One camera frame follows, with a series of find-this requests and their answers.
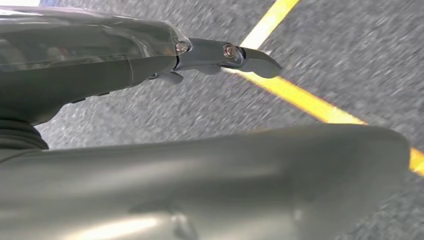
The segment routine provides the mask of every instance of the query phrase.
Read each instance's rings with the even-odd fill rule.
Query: bolt
[[[146,80],[152,80],[157,79],[159,77],[159,73],[153,73],[151,76],[149,76]]]
[[[185,53],[189,50],[189,45],[185,42],[179,42],[175,45],[175,50],[177,53]]]
[[[231,59],[234,57],[234,46],[232,44],[225,44],[224,45],[224,56]]]

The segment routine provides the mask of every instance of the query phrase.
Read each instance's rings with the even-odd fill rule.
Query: lever pivot bolt
[[[175,45],[175,50],[177,53],[185,53],[189,50],[189,45],[185,42],[179,42]]]
[[[231,59],[234,57],[234,46],[232,44],[225,44],[224,45],[224,56]]]

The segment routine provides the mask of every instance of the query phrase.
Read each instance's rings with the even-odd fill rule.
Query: gray asphalt
[[[167,20],[191,37],[240,43],[272,0],[61,0],[62,7]],[[282,76],[424,150],[424,2],[301,0],[261,47]],[[38,129],[52,148],[205,138],[318,121],[242,79],[184,73],[64,107]],[[397,192],[341,240],[424,240],[424,180]]]

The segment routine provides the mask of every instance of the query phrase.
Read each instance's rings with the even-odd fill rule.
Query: yellow road line
[[[240,46],[258,49],[298,2],[299,0],[275,1]]]
[[[277,0],[249,35],[247,35],[241,46],[258,49],[298,1]],[[253,82],[323,122],[333,124],[367,124],[282,77],[278,76],[269,79],[260,77],[252,72],[234,70],[228,72]],[[424,154],[415,148],[411,149],[409,168],[413,172],[424,176]]]

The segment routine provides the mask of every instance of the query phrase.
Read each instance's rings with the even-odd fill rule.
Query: road marking
[[[259,23],[247,35],[241,46],[258,49],[298,1],[276,0]],[[325,123],[367,124],[282,77],[263,78],[252,72],[237,70],[228,70],[228,72],[251,81]],[[424,176],[424,154],[415,148],[411,148],[409,168],[413,172]]]

